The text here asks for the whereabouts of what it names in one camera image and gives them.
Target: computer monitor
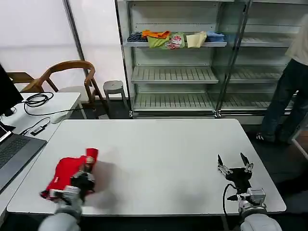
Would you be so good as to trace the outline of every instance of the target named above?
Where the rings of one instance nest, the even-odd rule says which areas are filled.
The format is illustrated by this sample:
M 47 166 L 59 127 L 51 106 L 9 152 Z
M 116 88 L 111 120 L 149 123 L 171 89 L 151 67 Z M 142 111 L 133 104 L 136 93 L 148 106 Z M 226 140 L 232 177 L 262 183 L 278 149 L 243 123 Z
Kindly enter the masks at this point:
M 9 112 L 22 100 L 23 97 L 0 64 L 0 115 Z

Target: metal shelving unit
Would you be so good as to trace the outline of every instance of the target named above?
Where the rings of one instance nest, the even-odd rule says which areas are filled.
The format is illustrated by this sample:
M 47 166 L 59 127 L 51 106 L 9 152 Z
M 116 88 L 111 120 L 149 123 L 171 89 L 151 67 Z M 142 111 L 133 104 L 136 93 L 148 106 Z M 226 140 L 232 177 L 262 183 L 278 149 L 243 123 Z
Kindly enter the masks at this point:
M 237 27 L 230 29 L 228 25 L 240 21 L 245 4 L 234 0 L 115 1 L 133 116 L 191 112 L 189 116 L 202 113 L 214 118 L 216 105 L 207 92 L 219 91 L 222 81 L 212 69 L 218 63 L 215 53 L 224 49 L 226 60 L 222 63 L 227 66 L 238 38 Z M 229 14 L 235 22 L 225 18 Z M 131 34 L 146 29 L 182 32 L 185 42 L 186 35 L 199 31 L 228 36 L 224 42 L 205 42 L 200 48 L 187 48 L 185 43 L 185 48 L 175 50 L 149 48 L 148 42 L 128 42 Z
M 306 0 L 251 0 L 239 31 L 238 53 L 223 79 L 226 86 L 218 93 L 210 93 L 217 103 L 218 116 L 263 116 L 274 89 L 289 58 L 285 56 L 308 12 Z M 214 69 L 219 79 L 223 74 Z M 288 114 L 291 102 L 285 109 Z

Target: jeans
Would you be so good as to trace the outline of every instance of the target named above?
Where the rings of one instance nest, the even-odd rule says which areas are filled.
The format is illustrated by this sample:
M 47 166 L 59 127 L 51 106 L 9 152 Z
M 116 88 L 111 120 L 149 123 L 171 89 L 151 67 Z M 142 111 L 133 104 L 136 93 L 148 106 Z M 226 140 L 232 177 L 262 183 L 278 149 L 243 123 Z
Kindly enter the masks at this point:
M 277 130 L 280 117 L 298 90 L 292 111 L 281 129 Z M 262 137 L 267 141 L 276 139 L 288 142 L 297 126 L 308 112 L 308 66 L 291 60 L 278 81 L 272 101 L 261 125 Z

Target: table surface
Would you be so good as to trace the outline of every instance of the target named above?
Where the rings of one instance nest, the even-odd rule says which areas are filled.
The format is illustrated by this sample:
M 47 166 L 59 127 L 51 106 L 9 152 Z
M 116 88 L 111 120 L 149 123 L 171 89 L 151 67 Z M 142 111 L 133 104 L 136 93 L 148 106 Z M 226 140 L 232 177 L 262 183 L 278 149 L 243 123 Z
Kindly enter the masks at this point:
M 33 93 L 22 93 L 24 99 L 33 95 Z M 43 114 L 56 112 L 61 110 L 68 110 L 76 108 L 78 100 L 80 98 L 80 93 L 55 93 L 54 97 L 48 101 L 45 105 L 37 107 L 37 108 L 29 108 L 28 111 L 34 114 Z M 16 129 L 13 131 L 15 134 L 19 134 L 23 130 L 28 127 L 33 126 L 35 123 L 40 121 L 44 116 L 30 116 L 27 115 L 24 111 L 24 104 L 20 103 L 15 106 L 17 109 L 16 113 L 10 117 L 2 117 L 2 122 L 6 125 L 15 126 Z M 42 121 L 42 124 L 38 124 L 38 126 L 44 125 L 48 122 L 48 120 Z M 54 132 L 57 130 L 61 123 L 58 124 L 49 124 L 44 131 L 35 136 L 35 138 L 43 139 L 49 141 Z M 7 186 L 7 188 L 0 194 L 0 217 L 2 218 L 5 214 L 6 207 L 11 200 L 12 196 L 22 183 L 28 171 L 33 166 L 34 162 L 38 158 L 40 153 L 38 153 L 28 165 L 24 167 L 24 169 L 15 177 L 15 179 Z
M 228 167 L 243 167 L 240 152 L 254 163 L 251 183 L 266 192 L 268 212 L 286 206 L 252 144 L 235 119 L 66 120 L 38 157 L 8 205 L 15 213 L 53 214 L 56 204 L 39 196 L 61 158 L 100 150 L 93 169 L 96 193 L 83 214 L 223 214 L 229 183 L 217 170 L 218 154 Z M 227 196 L 235 193 L 229 189 Z M 237 202 L 226 202 L 238 213 Z

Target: white wall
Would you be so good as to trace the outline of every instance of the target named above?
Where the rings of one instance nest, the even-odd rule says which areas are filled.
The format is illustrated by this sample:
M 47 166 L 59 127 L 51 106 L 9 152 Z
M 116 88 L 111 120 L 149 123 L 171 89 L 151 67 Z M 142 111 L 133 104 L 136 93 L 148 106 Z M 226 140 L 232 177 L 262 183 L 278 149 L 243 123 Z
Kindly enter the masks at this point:
M 109 80 L 125 74 L 114 0 L 70 0 L 85 59 L 96 69 L 95 79 L 103 89 Z
M 85 58 L 97 70 L 102 93 L 105 81 L 125 83 L 114 1 L 72 0 L 71 5 Z M 0 63 L 7 72 L 38 78 L 56 63 L 79 60 L 62 0 L 1 0 L 0 30 Z M 82 70 L 52 76 L 59 88 L 83 85 L 84 78 Z

